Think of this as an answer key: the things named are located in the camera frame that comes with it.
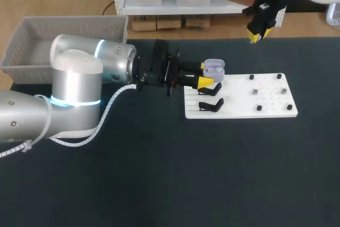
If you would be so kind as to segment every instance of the black mat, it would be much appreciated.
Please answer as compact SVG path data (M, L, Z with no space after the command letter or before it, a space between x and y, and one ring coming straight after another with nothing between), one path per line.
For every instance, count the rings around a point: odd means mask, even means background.
M151 54L152 40L130 43ZM340 38L171 49L222 58L229 74L285 73L298 116L188 120L181 88L127 91L90 144L45 140L0 160L1 226L340 225ZM50 95L49 86L13 89ZM116 89L103 87L103 107Z

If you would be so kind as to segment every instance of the white pegboard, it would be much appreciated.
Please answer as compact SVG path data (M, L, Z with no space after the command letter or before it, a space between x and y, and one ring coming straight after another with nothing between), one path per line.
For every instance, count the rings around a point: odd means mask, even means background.
M276 20L276 24L275 24L276 27L282 26L283 17L285 16L285 13L286 13L286 8L287 8L287 6L277 12L276 19L275 19Z
M226 75L222 88L216 96L199 95L191 87L184 87L185 117L188 119L247 119L247 118L275 118L296 117L296 109L292 93L289 89L286 76L277 78L275 74L249 74ZM200 111L199 102L215 105L220 98L224 105L217 113Z

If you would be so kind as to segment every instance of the metal shelf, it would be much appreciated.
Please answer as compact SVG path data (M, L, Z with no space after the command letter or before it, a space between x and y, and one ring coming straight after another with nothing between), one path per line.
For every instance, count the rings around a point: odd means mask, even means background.
M242 13L246 8L228 0L211 0L210 6L182 7L176 0L162 0L160 6L133 6L129 0L115 0L117 14L120 15L167 15L167 14L219 14Z

